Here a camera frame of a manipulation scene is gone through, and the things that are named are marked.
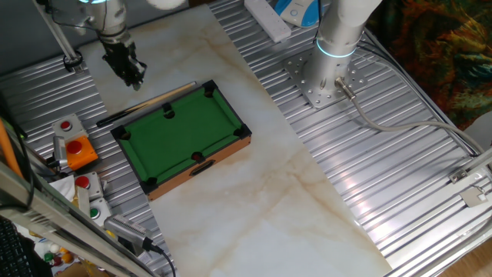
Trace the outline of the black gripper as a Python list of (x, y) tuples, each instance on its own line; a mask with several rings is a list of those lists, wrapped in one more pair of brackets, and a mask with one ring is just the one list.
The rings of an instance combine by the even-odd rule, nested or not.
[(127, 86), (132, 86), (138, 91), (143, 84), (147, 65), (137, 59), (135, 43), (130, 40), (125, 43), (102, 44), (105, 49), (103, 60)]

